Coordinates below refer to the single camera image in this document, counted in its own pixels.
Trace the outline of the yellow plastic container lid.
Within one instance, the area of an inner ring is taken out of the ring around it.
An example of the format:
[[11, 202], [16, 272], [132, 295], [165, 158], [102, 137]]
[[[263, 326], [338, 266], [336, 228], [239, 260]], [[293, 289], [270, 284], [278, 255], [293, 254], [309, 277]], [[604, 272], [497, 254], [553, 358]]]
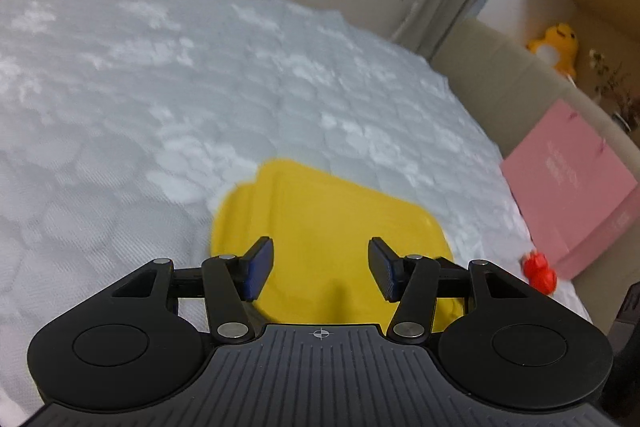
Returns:
[[273, 241], [273, 267], [255, 306], [282, 324], [390, 324], [393, 303], [378, 290], [368, 243], [396, 254], [452, 257], [436, 219], [418, 205], [287, 159], [261, 165], [215, 213], [210, 251], [242, 255]]

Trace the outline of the beige padded headboard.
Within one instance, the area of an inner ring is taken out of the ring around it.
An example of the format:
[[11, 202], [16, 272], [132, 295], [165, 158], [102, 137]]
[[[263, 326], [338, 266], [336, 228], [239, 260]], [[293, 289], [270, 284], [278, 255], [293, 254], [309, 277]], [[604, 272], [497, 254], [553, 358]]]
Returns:
[[[454, 26], [432, 67], [504, 155], [512, 152], [552, 103], [562, 100], [593, 127], [634, 176], [639, 149], [605, 111], [525, 48], [475, 18]], [[625, 212], [620, 236], [573, 284], [593, 324], [607, 332], [629, 286], [639, 280], [639, 213]]]

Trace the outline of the grey quilted bed cover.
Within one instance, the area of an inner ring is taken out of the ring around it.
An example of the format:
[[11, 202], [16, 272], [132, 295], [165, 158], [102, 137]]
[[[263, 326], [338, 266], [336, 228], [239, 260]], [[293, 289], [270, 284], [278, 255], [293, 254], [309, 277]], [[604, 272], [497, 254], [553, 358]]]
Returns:
[[26, 351], [143, 263], [206, 257], [214, 212], [293, 159], [419, 205], [457, 262], [532, 248], [497, 145], [424, 58], [288, 0], [1, 0], [1, 421]]

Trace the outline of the pink paper gift bag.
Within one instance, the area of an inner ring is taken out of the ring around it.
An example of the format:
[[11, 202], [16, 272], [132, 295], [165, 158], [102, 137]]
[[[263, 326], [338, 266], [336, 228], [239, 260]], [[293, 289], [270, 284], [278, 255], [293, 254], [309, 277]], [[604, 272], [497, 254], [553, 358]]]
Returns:
[[639, 218], [639, 181], [576, 109], [556, 101], [502, 162], [532, 241], [565, 280]]

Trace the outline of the red keychain toy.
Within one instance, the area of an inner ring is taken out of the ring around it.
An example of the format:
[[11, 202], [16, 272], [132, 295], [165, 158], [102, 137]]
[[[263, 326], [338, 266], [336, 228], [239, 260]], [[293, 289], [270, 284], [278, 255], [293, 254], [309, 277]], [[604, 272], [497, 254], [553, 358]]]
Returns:
[[521, 268], [529, 285], [541, 294], [550, 296], [555, 292], [558, 276], [543, 253], [531, 251], [525, 255], [521, 259]]

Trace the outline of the yellow duck plush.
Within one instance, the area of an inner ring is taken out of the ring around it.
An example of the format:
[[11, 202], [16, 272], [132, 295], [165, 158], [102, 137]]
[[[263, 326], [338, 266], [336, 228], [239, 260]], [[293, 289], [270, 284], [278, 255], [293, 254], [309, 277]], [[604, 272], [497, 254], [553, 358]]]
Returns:
[[529, 40], [526, 49], [565, 79], [576, 79], [575, 64], [579, 41], [569, 24], [558, 23], [548, 27], [542, 38]]

